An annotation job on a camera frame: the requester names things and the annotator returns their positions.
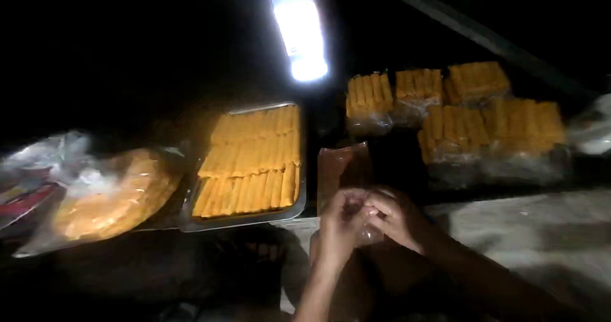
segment snack package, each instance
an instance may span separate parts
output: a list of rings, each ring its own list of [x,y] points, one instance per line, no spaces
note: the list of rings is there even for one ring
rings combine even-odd
[[[17,258],[105,240],[134,228],[176,190],[183,158],[175,148],[136,149],[81,170]]]
[[[432,188],[464,189],[480,182],[479,160],[490,139],[478,110],[429,106],[418,143]]]
[[[555,102],[496,98],[482,114],[491,138],[482,161],[489,182],[547,185],[564,178],[568,150]]]
[[[321,216],[338,189],[365,187],[373,184],[373,167],[366,142],[341,149],[322,148],[318,153],[317,214]],[[347,219],[360,207],[345,207]],[[384,240],[384,235],[373,227],[362,229],[360,245]]]
[[[477,107],[490,98],[511,92],[509,79],[496,61],[453,65],[449,70],[450,75],[443,83],[446,104]]]
[[[391,112],[394,125],[419,128],[431,105],[441,105],[441,70],[417,69],[395,73],[397,101]]]
[[[381,136],[392,129],[389,111],[393,108],[388,75],[373,73],[348,81],[346,125],[355,136]]]

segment spring roll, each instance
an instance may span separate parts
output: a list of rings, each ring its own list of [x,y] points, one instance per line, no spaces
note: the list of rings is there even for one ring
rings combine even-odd
[[[355,77],[355,85],[356,85],[356,103],[359,106],[365,106],[365,88],[363,87],[363,76]]]
[[[477,130],[477,143],[480,145],[488,145],[490,144],[490,138],[488,137],[488,133],[486,132],[486,127],[484,126],[484,119],[481,117],[480,111],[471,110],[471,119],[473,120],[473,124]]]
[[[371,88],[373,89],[373,100],[376,103],[384,101],[380,75],[378,73],[371,74]]]
[[[431,163],[431,156],[429,155],[429,151],[426,145],[424,130],[418,131],[418,143],[420,144],[420,152],[422,153],[422,161],[424,162],[424,164],[428,165],[429,163]]]
[[[265,188],[263,190],[261,204],[259,205],[259,208],[263,210],[271,208],[271,196],[274,192],[274,180],[276,178],[271,171],[265,173],[265,175]]]
[[[435,95],[432,92],[432,70],[431,69],[423,69],[422,77],[424,78],[424,97],[432,98]]]
[[[454,116],[452,115],[452,107],[444,106],[444,138],[458,143],[458,137],[456,137],[456,126],[454,125]]]
[[[301,166],[300,165],[296,165],[295,166],[295,194],[293,195],[293,201],[297,201],[297,198],[299,198],[299,185],[301,184]]]
[[[432,136],[435,140],[444,138],[444,113],[441,105],[430,105],[428,115],[431,116]]]
[[[350,106],[352,106],[353,110],[357,108],[358,97],[356,96],[356,80],[350,79],[348,81],[348,96],[350,97]]]
[[[414,73],[414,86],[416,88],[416,98],[424,99],[426,98],[424,72],[422,71],[422,69],[417,69],[417,70],[414,70],[413,73]]]
[[[242,179],[242,186],[240,188],[240,194],[238,196],[238,204],[236,205],[235,212],[243,213],[248,210],[248,194],[251,187],[250,180],[252,176],[244,177]]]
[[[406,74],[405,71],[397,71],[395,73],[395,77],[397,78],[396,88],[397,88],[397,98],[398,99],[405,98],[406,96],[405,74]]]
[[[371,76],[363,76],[363,92],[365,94],[365,104],[373,108],[375,106],[375,99],[373,98]]]
[[[280,207],[280,199],[282,195],[282,171],[280,170],[272,170],[272,176],[274,177],[274,189],[271,193],[271,207],[279,208]]]
[[[282,193],[280,195],[280,206],[287,207],[293,205],[295,196],[295,165],[286,165],[282,178]]]
[[[418,98],[414,86],[414,71],[406,70],[403,72],[403,84],[405,85],[405,95],[410,98]]]
[[[382,93],[384,95],[384,102],[386,104],[392,104],[392,92],[390,91],[390,82],[388,81],[388,75],[380,75],[380,84],[382,85]]]
[[[443,99],[443,89],[441,88],[441,70],[431,70],[432,78],[432,95],[439,98],[439,101]]]
[[[453,107],[452,116],[454,117],[454,125],[456,126],[456,137],[458,144],[464,153],[469,151],[469,136],[467,135],[467,126],[464,122],[464,111],[462,107]]]
[[[424,121],[422,122],[422,130],[424,131],[424,134],[425,134],[424,139],[426,141],[426,146],[430,152],[434,151],[436,147],[435,137],[432,134],[431,120],[432,120],[432,117],[431,115],[429,115],[426,118],[424,118]]]

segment clear plastic bag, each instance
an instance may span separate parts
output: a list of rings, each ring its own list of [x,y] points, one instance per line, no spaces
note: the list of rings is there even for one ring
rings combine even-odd
[[[497,98],[482,113],[491,139],[481,165],[487,183],[549,185],[570,172],[555,102]]]
[[[81,170],[56,209],[13,256],[35,256],[127,232],[165,204],[183,173],[183,158],[175,148],[141,148],[96,161]]]
[[[391,112],[397,126],[419,128],[427,107],[441,105],[443,88],[440,69],[416,69],[395,73],[397,101]]]
[[[474,62],[449,67],[444,80],[446,104],[478,108],[492,98],[506,98],[511,83],[498,62]]]
[[[348,81],[346,125],[354,136],[381,136],[393,126],[389,111],[393,107],[388,75],[373,73]]]
[[[465,189],[481,182],[479,163],[490,140],[478,110],[429,106],[418,143],[432,188]]]
[[[366,142],[341,149],[322,148],[318,153],[317,214],[321,216],[338,189],[367,188],[373,184],[373,167]],[[346,206],[344,216],[349,219],[361,206]],[[371,226],[364,226],[361,246],[384,240],[384,235]]]
[[[5,156],[0,164],[0,230],[35,209],[52,205],[50,196],[71,185],[92,162],[90,138],[77,131],[44,138]]]

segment finger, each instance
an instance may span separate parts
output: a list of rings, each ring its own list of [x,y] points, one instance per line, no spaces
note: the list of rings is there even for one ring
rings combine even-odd
[[[353,228],[362,228],[365,226],[369,219],[378,214],[379,210],[371,207],[363,207],[359,212],[352,218],[350,225]]]
[[[374,227],[378,228],[381,232],[386,233],[385,230],[388,229],[390,222],[380,218],[378,215],[373,215],[367,221],[367,224],[373,225]]]
[[[327,209],[325,210],[325,214],[328,216],[338,216],[341,213],[341,208],[346,203],[346,195],[345,190],[340,190],[335,193]]]
[[[372,192],[365,200],[366,207],[374,207],[389,216],[396,216],[399,204],[393,198],[383,193]]]

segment fried spring roll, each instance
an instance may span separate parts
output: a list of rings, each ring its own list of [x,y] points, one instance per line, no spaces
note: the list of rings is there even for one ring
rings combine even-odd
[[[453,65],[450,67],[450,80],[452,80],[452,87],[459,101],[464,100],[465,84],[462,80],[462,73],[460,66]]]
[[[363,76],[355,77],[355,86],[356,86],[356,103],[359,106],[365,106],[365,88],[363,87]]]
[[[293,135],[293,143],[291,144],[291,161],[295,165],[301,165],[301,135],[295,133]]]
[[[234,214],[238,208],[238,200],[240,200],[240,193],[242,191],[242,183],[244,178],[235,178],[233,180],[233,189],[231,192],[231,198],[229,199],[229,205],[225,214]]]
[[[380,75],[378,73],[371,74],[371,88],[373,89],[373,100],[376,103],[384,101]]]
[[[422,122],[422,130],[424,131],[424,139],[426,141],[426,147],[429,151],[434,151],[436,147],[435,137],[432,134],[432,117],[428,115]]]
[[[375,106],[375,99],[373,98],[371,76],[363,76],[363,92],[365,94],[365,104],[373,108]]]
[[[433,69],[431,70],[431,78],[432,78],[432,95],[439,98],[439,101],[443,99],[443,88],[441,88],[441,70]]]
[[[265,180],[265,188],[263,190],[263,198],[261,200],[261,204],[259,205],[259,208],[264,210],[271,208],[271,196],[274,192],[275,179],[275,176],[273,176],[273,173],[271,171],[265,173],[265,175],[267,176]]]
[[[418,131],[418,143],[420,144],[420,152],[422,153],[422,161],[428,165],[431,163],[431,156],[429,155],[428,148],[426,146],[426,139],[424,130]]]
[[[254,201],[250,208],[250,212],[255,212],[261,210],[261,206],[263,205],[263,195],[265,193],[265,184],[267,183],[267,178],[269,176],[269,172],[265,172],[256,176],[256,186],[254,193]]]
[[[432,92],[432,70],[424,69],[422,71],[422,77],[424,78],[424,97],[433,98],[435,94]]]
[[[435,140],[444,138],[444,113],[441,105],[430,105],[428,115],[431,116],[432,136]]]
[[[284,176],[280,170],[272,170],[271,173],[271,175],[274,177],[274,189],[271,193],[271,207],[279,208],[282,195],[282,178]]]
[[[247,211],[247,200],[248,200],[248,193],[249,193],[249,189],[250,189],[250,180],[251,180],[252,176],[249,175],[248,177],[244,177],[242,179],[242,186],[240,188],[240,194],[238,196],[238,204],[235,208],[235,212],[236,213],[243,213]]]
[[[469,151],[469,136],[467,135],[467,126],[464,123],[464,111],[462,107],[453,107],[452,116],[454,117],[454,125],[456,126],[456,137],[458,144],[464,153]]]
[[[456,126],[454,125],[454,116],[452,115],[452,107],[444,106],[444,138],[458,143],[456,136]]]
[[[492,114],[494,118],[494,136],[506,138],[508,136],[508,116],[505,100],[499,98],[493,99]]]
[[[397,71],[395,73],[395,77],[397,78],[396,88],[397,88],[397,98],[398,99],[405,98],[406,96],[405,74],[406,74],[405,71]]]
[[[295,165],[287,164],[282,178],[282,194],[280,195],[280,206],[293,205],[295,196]]]
[[[392,92],[390,91],[390,82],[388,81],[388,75],[380,75],[380,84],[382,85],[382,93],[384,95],[384,102],[392,104]]]
[[[350,106],[356,109],[358,105],[358,97],[356,96],[356,80],[350,79],[348,81],[348,96],[350,97]]]
[[[293,195],[293,201],[297,201],[299,198],[299,185],[301,184],[301,166],[295,166],[295,194]]]
[[[414,71],[406,70],[403,72],[403,82],[405,85],[405,95],[410,98],[418,98],[416,88],[414,86]]]
[[[414,86],[416,88],[416,98],[424,99],[426,98],[424,72],[421,69],[417,69],[417,70],[414,70],[413,73],[414,73]]]
[[[219,190],[221,189],[222,179],[208,178],[207,183],[208,182],[210,182],[212,186],[210,187],[210,192],[208,194],[208,200],[206,201],[206,205],[202,213],[200,213],[200,216],[202,217],[211,217],[212,216],[214,212],[214,205],[216,204],[216,201],[219,199],[221,195]]]
[[[480,145],[490,144],[490,138],[488,137],[488,133],[486,132],[486,127],[484,126],[484,119],[481,117],[480,111],[471,110],[470,115],[471,119],[473,120],[475,129],[477,130],[477,143]]]
[[[195,208],[193,208],[193,212],[191,213],[193,216],[202,216],[203,210],[206,208],[206,203],[210,199],[210,193],[214,188],[214,178],[209,178],[206,180],[206,183],[203,185],[202,192],[200,192],[197,197],[197,201],[195,202]]]

